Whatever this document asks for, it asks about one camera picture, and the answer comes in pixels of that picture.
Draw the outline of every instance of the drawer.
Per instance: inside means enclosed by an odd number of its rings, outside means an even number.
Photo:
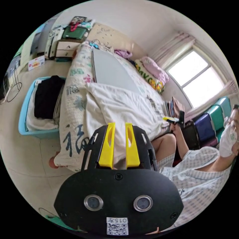
[[[57,50],[56,57],[72,57],[74,50]]]
[[[57,50],[76,50],[77,47],[80,45],[79,42],[64,42],[64,41],[59,41]]]

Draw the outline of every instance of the checkered pajamas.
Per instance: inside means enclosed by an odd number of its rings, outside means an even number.
[[[182,162],[172,168],[174,155],[158,163],[158,171],[167,176],[178,188],[184,209],[174,225],[166,230],[181,226],[198,216],[219,194],[225,185],[231,167],[222,172],[196,170],[214,162],[219,151],[212,147],[189,150]]]

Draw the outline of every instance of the cardboard box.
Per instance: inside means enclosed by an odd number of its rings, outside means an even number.
[[[28,62],[28,71],[45,64],[45,56],[37,57]]]

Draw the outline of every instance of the window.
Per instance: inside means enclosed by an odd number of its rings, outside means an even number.
[[[207,102],[224,87],[211,64],[194,50],[187,52],[166,71],[180,86],[193,108]]]

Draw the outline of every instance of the pink cloth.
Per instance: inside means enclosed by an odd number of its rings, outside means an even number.
[[[151,58],[142,57],[141,61],[146,70],[155,78],[164,83],[167,83],[169,81],[168,74],[163,69],[161,69]]]
[[[129,59],[133,55],[131,52],[126,50],[115,50],[115,53],[125,59]]]

